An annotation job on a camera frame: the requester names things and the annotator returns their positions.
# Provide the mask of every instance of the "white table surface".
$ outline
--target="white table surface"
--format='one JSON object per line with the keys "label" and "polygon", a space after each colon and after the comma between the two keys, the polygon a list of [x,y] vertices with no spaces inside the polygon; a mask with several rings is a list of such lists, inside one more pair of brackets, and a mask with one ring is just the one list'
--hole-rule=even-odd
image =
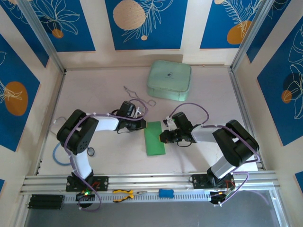
{"label": "white table surface", "polygon": [[[140,98],[149,100],[151,97],[146,92],[148,73],[149,67],[68,71],[54,119],[60,116],[68,118],[75,109],[87,113],[110,113],[118,109],[123,101],[130,100],[123,86],[136,91]],[[147,122],[162,121],[181,103],[152,99],[157,104],[149,106],[145,117]],[[200,104],[208,110],[210,119],[207,124],[226,124],[229,120],[236,119],[243,125],[227,68],[193,67],[192,87],[187,102]],[[193,105],[184,105],[178,110],[183,111],[192,124],[201,123],[206,118],[203,110]],[[58,120],[51,126],[52,131],[56,133],[63,123],[63,119]],[[46,140],[40,175],[71,173],[70,166],[60,166],[52,158],[57,143],[55,136],[50,133]],[[201,142],[188,148],[166,144],[165,155],[148,157],[143,130],[120,135],[115,131],[99,131],[94,134],[89,146],[95,149],[95,155],[89,157],[95,174],[205,172],[222,156],[217,144]],[[61,162],[68,162],[61,146],[56,157]],[[240,170],[255,171],[257,166],[255,163],[245,164]]]}

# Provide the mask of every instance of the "yellow pliers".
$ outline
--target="yellow pliers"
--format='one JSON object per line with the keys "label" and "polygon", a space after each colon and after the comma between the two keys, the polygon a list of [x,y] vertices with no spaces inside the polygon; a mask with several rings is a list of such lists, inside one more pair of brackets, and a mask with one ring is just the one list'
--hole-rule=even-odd
{"label": "yellow pliers", "polygon": [[122,202],[127,199],[133,199],[135,195],[141,195],[147,193],[147,191],[133,191],[133,190],[127,191],[127,190],[118,189],[118,190],[113,190],[113,193],[127,193],[128,195],[125,196],[124,198],[119,200],[113,200],[113,202]]}

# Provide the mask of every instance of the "green cloth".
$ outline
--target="green cloth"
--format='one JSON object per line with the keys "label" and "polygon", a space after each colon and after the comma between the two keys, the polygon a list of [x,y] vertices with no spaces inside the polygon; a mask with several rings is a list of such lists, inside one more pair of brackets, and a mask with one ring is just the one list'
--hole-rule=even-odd
{"label": "green cloth", "polygon": [[165,155],[164,143],[160,142],[161,122],[148,122],[144,129],[146,153],[148,156]]}

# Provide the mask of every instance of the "metal frame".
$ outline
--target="metal frame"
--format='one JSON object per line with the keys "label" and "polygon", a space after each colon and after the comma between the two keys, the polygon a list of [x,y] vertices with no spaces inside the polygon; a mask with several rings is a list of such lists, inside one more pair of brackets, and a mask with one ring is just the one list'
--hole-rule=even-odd
{"label": "metal frame", "polygon": [[[27,0],[17,0],[20,10],[24,14],[25,18],[29,22],[36,36],[39,38],[39,41],[49,54],[49,56],[54,61],[58,69],[64,74],[65,69],[52,45],[46,31],[43,29],[39,19],[36,16],[34,10],[31,8]],[[263,1],[260,10],[257,12],[253,23],[248,31],[248,35],[245,36],[243,43],[241,44],[235,59],[232,62],[232,65],[229,69],[229,75],[232,82],[232,86],[237,98],[237,102],[243,117],[245,127],[248,129],[249,133],[254,135],[253,126],[251,124],[250,116],[247,112],[245,100],[242,96],[242,92],[237,80],[236,75],[234,74],[242,58],[245,56],[247,49],[249,48],[252,40],[254,39],[256,33],[258,32],[261,24],[263,23],[270,7],[272,6],[275,0]],[[64,76],[60,83],[59,92],[57,94],[54,109],[50,119],[53,119],[54,112],[57,107],[57,102],[60,97],[60,93],[63,87]],[[43,146],[40,150],[39,159],[36,165],[36,170],[38,170],[41,156],[45,148],[44,140]],[[113,189],[123,188],[126,190],[144,190],[149,193],[156,193],[159,188],[173,188],[176,193],[187,193],[192,192],[198,193],[207,193],[209,191],[216,191],[216,189],[210,190],[194,190],[192,183],[189,181],[189,178],[192,174],[199,173],[180,173],[180,174],[132,174],[132,175],[107,175],[109,176],[108,182],[108,192],[102,192],[102,194],[110,195]],[[277,179],[277,176],[274,171],[259,171],[259,172],[250,172],[250,177],[248,181],[244,184],[241,190],[269,190],[272,198],[272,202],[275,207],[276,214],[279,219],[279,224],[281,226],[289,226],[289,221],[287,220],[285,214],[285,209],[283,208],[283,203],[280,199],[279,189],[280,185]],[[56,194],[56,195],[65,195],[67,197],[75,196],[75,192],[66,192],[66,175],[36,175],[36,176],[26,176],[23,186],[20,191],[20,208],[18,214],[16,215],[14,222],[11,223],[11,226],[23,226],[22,223],[25,222],[28,209],[27,203],[29,201],[31,194]],[[246,175],[234,175],[235,183],[239,186],[246,178]]]}
{"label": "metal frame", "polygon": [[[143,190],[148,192],[157,192],[159,188],[173,188],[176,192],[184,191],[217,191],[217,189],[195,189],[189,178],[192,174],[205,173],[183,173],[183,174],[131,174],[131,175],[96,175],[109,176],[108,191],[123,188],[125,190]],[[274,171],[249,172],[250,177],[242,190],[266,190],[279,188],[280,184]],[[31,194],[75,194],[75,192],[66,192],[67,175],[41,175],[26,176],[21,188],[21,195]],[[234,175],[236,185],[240,185],[246,178],[246,175]]]}
{"label": "metal frame", "polygon": [[37,17],[36,13],[34,12],[33,8],[31,7],[30,3],[27,0],[17,0],[17,4],[21,12],[23,13],[25,19],[28,21],[28,24],[31,26],[32,30],[34,31],[35,35],[39,39],[40,43],[44,47],[45,51],[47,52],[48,56],[53,60],[56,67],[59,71],[64,74],[65,69],[63,64],[60,61],[59,56],[57,55],[57,51],[53,46],[50,38],[48,37],[45,29],[43,28],[42,24],[40,23],[39,18]]}
{"label": "metal frame", "polygon": [[256,13],[256,15],[251,23],[251,26],[249,27],[249,29],[247,31],[247,35],[244,37],[244,39],[238,49],[238,52],[237,52],[234,60],[232,61],[232,64],[231,64],[232,71],[235,71],[237,69],[239,63],[241,62],[243,57],[246,55],[246,52],[247,52],[249,46],[251,45],[257,32],[259,31],[264,19],[266,18],[267,14],[274,2],[275,2],[275,0],[264,0],[262,2],[261,7],[259,8],[258,12]]}
{"label": "metal frame", "polygon": [[43,140],[43,143],[42,143],[42,146],[40,148],[40,151],[39,151],[39,156],[38,156],[38,160],[36,162],[36,165],[35,165],[35,172],[34,172],[34,175],[38,175],[39,174],[39,168],[40,168],[40,164],[42,162],[42,156],[43,156],[43,153],[44,153],[44,149],[45,149],[45,145],[46,145],[46,140],[47,140],[47,137],[48,137],[48,134],[49,134],[49,128],[51,127],[52,125],[52,120],[53,120],[53,116],[56,112],[56,109],[57,109],[57,104],[58,104],[58,101],[59,101],[59,98],[60,98],[60,94],[61,94],[61,91],[62,91],[62,88],[63,88],[63,84],[64,84],[64,80],[65,80],[65,74],[63,74],[62,78],[61,78],[61,81],[60,81],[60,84],[59,84],[59,89],[58,89],[58,93],[55,97],[55,101],[54,101],[54,104],[53,104],[53,111],[51,113],[51,116],[50,116],[50,119],[47,123],[47,132],[45,134],[45,137],[44,137],[44,140]]}

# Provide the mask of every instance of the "purple cable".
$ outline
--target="purple cable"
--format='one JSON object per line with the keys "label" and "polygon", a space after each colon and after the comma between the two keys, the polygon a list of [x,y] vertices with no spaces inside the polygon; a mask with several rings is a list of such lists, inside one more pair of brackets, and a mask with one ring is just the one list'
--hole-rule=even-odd
{"label": "purple cable", "polygon": [[200,106],[199,104],[196,104],[196,103],[182,103],[182,104],[178,105],[178,106],[173,110],[173,112],[169,115],[169,117],[171,117],[171,116],[174,114],[174,112],[175,112],[180,106],[182,106],[182,105],[187,105],[187,104],[196,105],[196,106],[200,107],[202,110],[204,110],[204,112],[205,112],[206,115],[207,115],[207,119],[206,119],[205,121],[203,121],[202,124],[205,124],[205,123],[208,121],[208,119],[209,119],[209,113],[208,113],[208,111],[207,111],[204,107],[202,107],[202,106]]}
{"label": "purple cable", "polygon": [[65,152],[68,154],[68,156],[70,157],[70,162],[71,162],[71,166],[73,168],[73,172],[74,174],[86,185],[88,186],[98,197],[100,203],[99,203],[99,206],[96,208],[96,209],[93,209],[93,210],[88,210],[88,209],[83,209],[82,207],[80,207],[80,202],[78,202],[78,206],[79,206],[79,209],[80,210],[84,210],[84,211],[88,211],[88,212],[94,212],[94,211],[97,211],[101,208],[101,197],[100,195],[97,193],[97,191],[89,184],[87,183],[77,172],[77,169],[76,169],[76,165],[71,157],[71,151],[68,150],[67,148],[67,144],[68,144],[68,141],[70,140],[72,134],[76,131],[76,129],[86,120],[88,119],[89,117],[115,117],[115,118],[118,118],[118,119],[124,119],[124,120],[130,120],[130,121],[139,121],[139,120],[142,120],[144,118],[144,116],[147,114],[148,112],[148,109],[146,107],[146,105],[139,99],[131,99],[130,101],[138,101],[140,102],[144,108],[145,108],[145,113],[143,114],[142,117],[139,117],[139,118],[128,118],[128,117],[120,117],[120,116],[115,116],[115,115],[111,115],[111,114],[90,114],[90,115],[86,115],[85,117],[83,117],[77,124],[76,126],[72,129],[72,131],[70,132],[70,134],[68,135],[68,137],[66,138],[66,141],[64,143],[64,150]]}

